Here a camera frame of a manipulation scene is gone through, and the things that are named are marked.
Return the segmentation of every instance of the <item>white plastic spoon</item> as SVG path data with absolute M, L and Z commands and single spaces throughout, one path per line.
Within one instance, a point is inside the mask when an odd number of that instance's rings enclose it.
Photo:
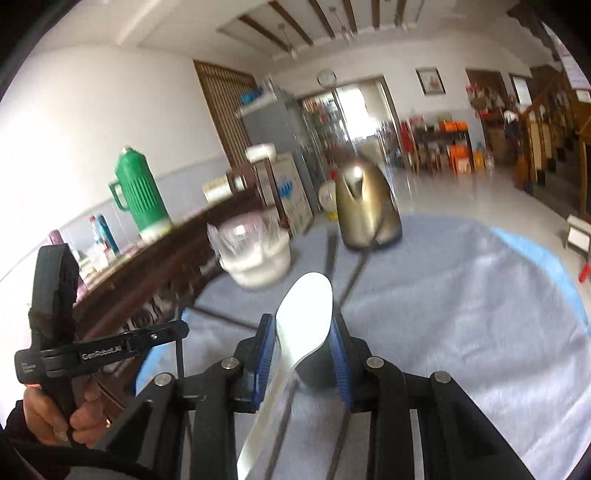
M 281 358 L 238 457 L 238 480 L 246 479 L 261 454 L 281 394 L 291 374 L 304 358 L 317 351 L 326 340 L 332 307 L 329 279 L 316 272 L 300 277 L 279 305 L 275 318 Z

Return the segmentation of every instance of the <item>gold kettle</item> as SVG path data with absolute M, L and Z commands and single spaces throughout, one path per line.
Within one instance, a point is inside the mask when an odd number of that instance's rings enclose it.
M 402 237 L 402 223 L 394 196 L 376 165 L 356 160 L 339 168 L 335 183 L 340 234 L 347 247 L 361 249 L 369 246 L 380 222 L 382 228 L 376 237 L 378 247 Z

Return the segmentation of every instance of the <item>gray tablecloth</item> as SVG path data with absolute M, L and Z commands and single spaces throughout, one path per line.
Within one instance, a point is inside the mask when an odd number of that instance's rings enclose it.
M 403 227 L 401 242 L 372 255 L 343 309 L 351 334 L 404 372 L 450 372 L 538 480 L 565 478 L 591 440 L 591 342 L 572 306 L 543 270 L 479 223 L 415 215 L 405 217 Z M 299 276 L 324 270 L 329 228 L 293 240 L 293 266 L 280 283 L 246 291 L 224 275 L 197 303 L 255 327 Z M 339 244 L 335 297 L 357 259 Z M 194 313 L 186 319 L 187 375 L 230 355 L 253 334 Z M 151 369 L 176 371 L 173 345 Z M 274 478 L 323 479 L 343 407 L 334 391 L 303 389 L 292 412 Z M 238 451 L 251 421 L 236 418 Z M 368 426 L 367 414 L 353 415 L 337 479 L 365 477 Z M 250 478 L 264 477 L 269 454 L 270 447 Z

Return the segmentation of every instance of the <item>human hand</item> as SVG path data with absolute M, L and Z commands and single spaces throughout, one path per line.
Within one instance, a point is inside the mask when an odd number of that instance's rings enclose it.
M 93 447 L 107 429 L 100 389 L 89 380 L 82 391 L 84 403 L 70 417 L 72 437 L 78 443 Z M 22 398 L 28 429 L 45 445 L 58 445 L 54 432 L 65 432 L 68 423 L 51 398 L 38 387 L 28 387 Z

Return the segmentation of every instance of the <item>wooden lattice screen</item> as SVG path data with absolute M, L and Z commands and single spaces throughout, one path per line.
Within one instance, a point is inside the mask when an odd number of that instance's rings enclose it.
M 236 111 L 241 106 L 241 95 L 256 89 L 254 77 L 211 63 L 194 63 L 230 166 L 234 168 L 247 163 L 244 151 L 251 143 L 242 121 L 236 117 Z

